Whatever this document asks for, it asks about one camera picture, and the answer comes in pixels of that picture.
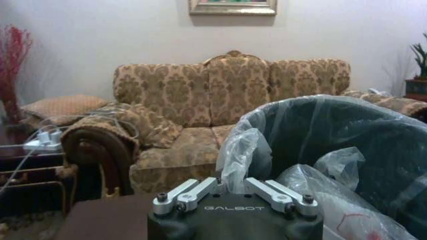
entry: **carpet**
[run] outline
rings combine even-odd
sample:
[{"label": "carpet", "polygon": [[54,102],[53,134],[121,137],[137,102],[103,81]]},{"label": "carpet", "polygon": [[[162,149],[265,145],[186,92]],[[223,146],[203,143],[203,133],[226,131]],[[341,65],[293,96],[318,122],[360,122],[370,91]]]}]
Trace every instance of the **carpet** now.
[{"label": "carpet", "polygon": [[9,230],[0,240],[54,240],[65,219],[61,211],[5,217],[0,223],[7,225]]}]

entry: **framed painting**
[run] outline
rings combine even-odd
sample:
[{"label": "framed painting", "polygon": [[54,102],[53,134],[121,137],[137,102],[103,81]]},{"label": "framed painting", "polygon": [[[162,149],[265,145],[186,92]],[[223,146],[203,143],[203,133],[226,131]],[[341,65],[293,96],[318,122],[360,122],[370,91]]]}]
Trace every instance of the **framed painting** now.
[{"label": "framed painting", "polygon": [[278,0],[189,0],[191,15],[277,15]]}]

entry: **metal bracket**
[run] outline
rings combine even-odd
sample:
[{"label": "metal bracket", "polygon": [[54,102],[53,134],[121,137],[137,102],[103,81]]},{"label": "metal bracket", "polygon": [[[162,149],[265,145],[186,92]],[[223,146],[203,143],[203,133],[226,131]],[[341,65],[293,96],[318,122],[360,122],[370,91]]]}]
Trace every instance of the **metal bracket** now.
[{"label": "metal bracket", "polygon": [[198,208],[199,201],[210,193],[218,190],[219,183],[215,177],[209,177],[191,191],[178,196],[178,207],[182,212],[189,212]]},{"label": "metal bracket", "polygon": [[262,199],[265,199],[270,203],[271,208],[278,212],[285,213],[287,204],[294,202],[289,195],[277,192],[254,177],[245,179],[245,187],[247,192],[257,194]]},{"label": "metal bracket", "polygon": [[319,203],[311,195],[301,195],[274,180],[267,180],[266,185],[293,198],[297,210],[303,216],[315,217],[318,215]]},{"label": "metal bracket", "polygon": [[179,194],[189,191],[199,181],[197,179],[189,179],[182,185],[173,189],[169,193],[159,193],[158,197],[153,200],[153,212],[158,215],[169,214],[177,203]]}]

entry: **power strip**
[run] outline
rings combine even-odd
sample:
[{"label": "power strip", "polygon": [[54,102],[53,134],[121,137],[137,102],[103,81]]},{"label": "power strip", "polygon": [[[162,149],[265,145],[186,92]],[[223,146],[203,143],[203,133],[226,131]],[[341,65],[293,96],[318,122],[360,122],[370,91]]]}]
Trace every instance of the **power strip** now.
[{"label": "power strip", "polygon": [[25,143],[26,150],[58,151],[63,148],[61,137],[63,132],[57,130],[54,133],[43,131],[38,134],[38,138]]},{"label": "power strip", "polygon": [[39,139],[35,139],[25,144],[26,150],[58,151],[63,148],[61,143],[43,144]]}]

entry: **green plant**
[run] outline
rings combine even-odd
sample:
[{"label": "green plant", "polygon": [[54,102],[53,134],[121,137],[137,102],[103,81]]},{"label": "green plant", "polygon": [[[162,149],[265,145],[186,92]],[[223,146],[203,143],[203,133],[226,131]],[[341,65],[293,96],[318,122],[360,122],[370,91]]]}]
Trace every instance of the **green plant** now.
[{"label": "green plant", "polygon": [[416,61],[418,63],[418,66],[421,68],[420,76],[417,76],[417,79],[427,80],[427,50],[424,50],[422,44],[417,43],[412,46],[412,49],[417,55]]}]

